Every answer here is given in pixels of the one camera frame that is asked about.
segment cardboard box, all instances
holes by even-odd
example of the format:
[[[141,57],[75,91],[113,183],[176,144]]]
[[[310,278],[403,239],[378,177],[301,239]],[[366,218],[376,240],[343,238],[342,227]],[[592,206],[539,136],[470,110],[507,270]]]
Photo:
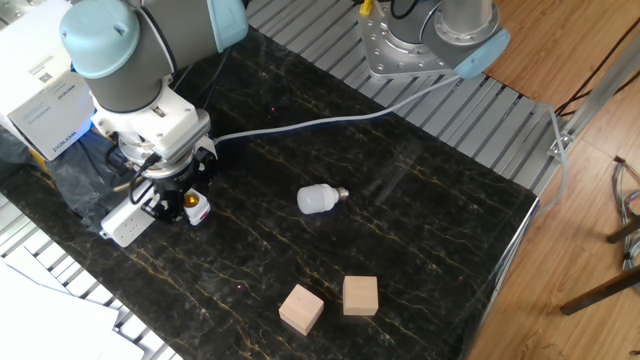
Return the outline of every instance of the cardboard box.
[[[89,130],[95,110],[60,40],[70,7],[46,1],[0,31],[0,125],[47,160]]]

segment wooden cube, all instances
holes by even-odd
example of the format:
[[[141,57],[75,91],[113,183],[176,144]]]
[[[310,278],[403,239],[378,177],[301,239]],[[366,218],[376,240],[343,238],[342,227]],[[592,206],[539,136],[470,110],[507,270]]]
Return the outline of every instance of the wooden cube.
[[[282,320],[306,336],[323,309],[324,301],[309,290],[296,285],[280,307],[279,313]]]
[[[373,316],[378,311],[378,278],[345,276],[342,285],[345,315]]]

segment black wire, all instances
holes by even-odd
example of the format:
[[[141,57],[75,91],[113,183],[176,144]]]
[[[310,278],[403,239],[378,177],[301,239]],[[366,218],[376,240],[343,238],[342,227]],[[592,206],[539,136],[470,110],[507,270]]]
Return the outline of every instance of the black wire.
[[[620,87],[618,88],[618,90],[616,90],[616,92],[615,92],[615,93],[613,93],[613,95],[617,95],[617,94],[619,94],[622,90],[624,90],[624,89],[625,89],[625,88],[627,88],[629,85],[631,85],[631,83],[632,83],[632,82],[634,82],[634,81],[636,81],[639,77],[640,77],[640,70],[638,70],[635,74],[633,74],[633,76],[632,76],[632,77],[630,77],[630,78],[629,78],[629,80],[627,80],[624,84],[620,85]],[[585,97],[589,96],[589,94],[591,94],[591,92],[592,92],[592,91],[593,91],[593,90],[589,90],[589,91],[587,91],[586,93],[584,93],[584,94],[582,94],[582,95],[580,95],[580,96],[576,97],[575,99],[573,99],[573,101],[577,101],[577,100],[580,100],[580,99],[582,99],[582,98],[585,98]],[[558,116],[569,116],[569,115],[573,115],[573,114],[575,114],[575,113],[576,113],[575,111],[568,111],[568,112],[566,112],[566,113],[562,113],[562,114],[560,114],[560,115],[558,115]]]
[[[622,35],[622,37],[620,39],[618,39],[618,41],[616,42],[616,44],[613,46],[613,48],[611,48],[611,50],[609,51],[609,53],[607,54],[607,56],[604,57],[604,59],[602,59],[602,61],[600,62],[600,64],[595,68],[595,70],[593,70],[593,72],[591,73],[591,75],[589,75],[589,77],[587,78],[587,80],[585,80],[582,85],[580,86],[580,88],[578,88],[578,90],[573,94],[573,96],[571,96],[571,98],[569,98],[569,100],[567,100],[567,102],[565,102],[564,104],[560,105],[558,107],[558,109],[556,109],[556,114],[561,114],[562,112],[564,112],[567,107],[574,101],[576,101],[576,98],[578,96],[580,96],[580,93],[582,92],[582,90],[584,90],[585,87],[587,87],[587,85],[589,85],[589,82],[591,82],[591,80],[593,80],[593,78],[596,76],[596,74],[598,73],[598,71],[600,71],[600,69],[602,69],[602,67],[604,66],[604,64],[609,60],[609,58],[613,55],[613,53],[618,49],[618,47],[620,47],[620,45],[622,44],[622,42],[629,36],[629,34],[631,34],[631,32],[633,31],[633,29],[635,29],[638,24],[640,24],[640,18],[638,18],[630,27],[629,29],[627,29],[627,31]]]
[[[389,8],[391,9],[391,16],[393,16],[393,18],[396,20],[402,20],[406,18],[413,12],[413,9],[415,9],[416,5],[418,5],[418,1],[419,0],[413,0],[413,3],[411,4],[411,6],[409,6],[409,9],[405,11],[404,14],[398,15],[396,14],[396,0],[391,0],[391,3],[389,4]]]
[[[180,84],[182,83],[182,80],[184,80],[184,78],[187,76],[189,71],[191,71],[191,69],[193,69],[193,64],[189,65],[187,70],[185,70],[184,73],[182,73],[182,76],[180,76],[180,79],[178,79],[178,81],[176,81],[176,83],[173,85],[173,87],[171,89],[176,90],[178,88],[178,86],[180,86]]]
[[[148,168],[152,167],[158,161],[160,161],[159,155],[153,154],[149,156],[147,160],[144,161],[142,166],[140,166],[140,169],[136,171],[136,174],[133,176],[133,179],[131,179],[131,181],[129,182],[129,201],[131,201],[133,205],[138,205],[138,203],[140,203],[140,201],[144,199],[144,196],[147,194],[147,192],[149,192],[149,189],[153,187],[153,184],[151,184],[151,186],[148,186],[137,199],[134,199],[133,189],[136,187],[136,182],[138,178],[142,175],[143,172],[145,172]]]
[[[216,88],[218,87],[220,74],[222,73],[222,69],[224,68],[224,65],[227,63],[229,56],[231,55],[231,51],[233,51],[233,47],[229,47],[224,51],[224,54],[222,55],[222,60],[220,61],[220,65],[218,65],[218,69],[216,70],[215,74],[213,74],[213,77],[211,78],[211,80],[209,80],[209,83],[201,91],[203,92],[205,89],[207,89],[207,87],[211,86],[211,88],[209,89],[209,94],[207,94],[207,98],[204,101],[204,105],[202,106],[203,109],[206,109],[207,106],[209,105],[209,102],[211,102],[213,93],[216,91]]]

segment light bulb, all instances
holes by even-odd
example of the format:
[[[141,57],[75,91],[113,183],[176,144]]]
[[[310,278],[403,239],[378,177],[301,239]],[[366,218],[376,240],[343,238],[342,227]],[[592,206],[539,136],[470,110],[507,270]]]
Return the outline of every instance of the light bulb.
[[[303,187],[298,190],[298,207],[302,213],[309,215],[333,209],[338,201],[349,196],[345,188],[332,188],[327,184]]]

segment black marble table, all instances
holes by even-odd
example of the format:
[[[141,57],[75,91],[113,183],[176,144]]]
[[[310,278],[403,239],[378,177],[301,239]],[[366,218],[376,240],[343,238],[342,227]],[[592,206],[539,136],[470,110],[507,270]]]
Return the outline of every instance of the black marble table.
[[[217,59],[180,92],[196,104]],[[216,136],[380,110],[256,32],[208,108]],[[156,222],[119,248],[86,231],[33,168],[0,191],[185,359],[457,359],[494,269],[536,197],[398,116],[223,142],[199,227]],[[302,215],[300,187],[346,202]],[[378,313],[341,315],[345,275],[378,277]],[[278,308],[296,284],[325,302],[307,337]]]

